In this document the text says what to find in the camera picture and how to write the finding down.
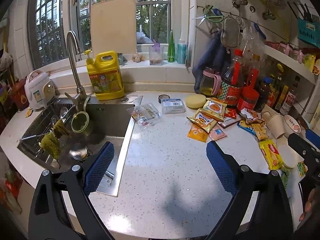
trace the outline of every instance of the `teal basket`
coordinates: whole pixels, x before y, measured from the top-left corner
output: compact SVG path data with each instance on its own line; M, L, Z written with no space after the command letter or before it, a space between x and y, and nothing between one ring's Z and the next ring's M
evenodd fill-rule
M311 23L300 18L298 22L298 39L320 48L320 24Z

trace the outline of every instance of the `wall shelf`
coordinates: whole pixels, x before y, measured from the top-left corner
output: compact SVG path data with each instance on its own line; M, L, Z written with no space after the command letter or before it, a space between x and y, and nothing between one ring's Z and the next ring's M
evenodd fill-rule
M312 72L310 72L304 65L300 64L298 61L283 54L279 50L273 49L267 45L264 46L264 52L270 57L273 57L274 59L285 64L287 67L291 68L299 75L309 80L312 84L316 84L315 75Z

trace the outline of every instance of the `scissors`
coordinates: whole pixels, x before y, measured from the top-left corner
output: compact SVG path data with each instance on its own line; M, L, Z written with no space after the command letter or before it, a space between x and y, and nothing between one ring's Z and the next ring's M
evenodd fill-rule
M209 16L208 15L209 13L211 13L211 9L212 8L213 8L213 5L205 6L203 8L203 10L206 9L206 11L204 11L203 16L195 18L195 19L202 19L200 21L200 23L198 24L198 27L201 25L201 23L204 22L204 20L208 20L208 21L213 22L213 23L219 23L219 22L223 21L223 19L224 19L223 15L222 16Z

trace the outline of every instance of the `window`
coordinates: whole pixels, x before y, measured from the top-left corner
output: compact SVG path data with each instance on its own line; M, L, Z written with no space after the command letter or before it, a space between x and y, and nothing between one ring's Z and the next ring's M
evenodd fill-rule
M68 57L63 33L62 0L29 0L28 37L35 69Z
M101 0L77 0L77 26L83 49L91 48L90 9ZM160 43L167 43L171 29L170 0L137 0L137 32L140 31Z

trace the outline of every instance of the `blue cloth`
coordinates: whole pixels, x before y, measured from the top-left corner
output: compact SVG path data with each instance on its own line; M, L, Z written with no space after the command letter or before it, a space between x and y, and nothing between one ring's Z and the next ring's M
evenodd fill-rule
M202 72L206 67L215 69L221 73L223 68L230 65L231 57L227 53L226 48L221 44L220 36L222 30L217 32L209 44L207 52L201 57L197 66L192 69L192 74L196 79L194 90L197 94L200 94L200 82L202 79Z

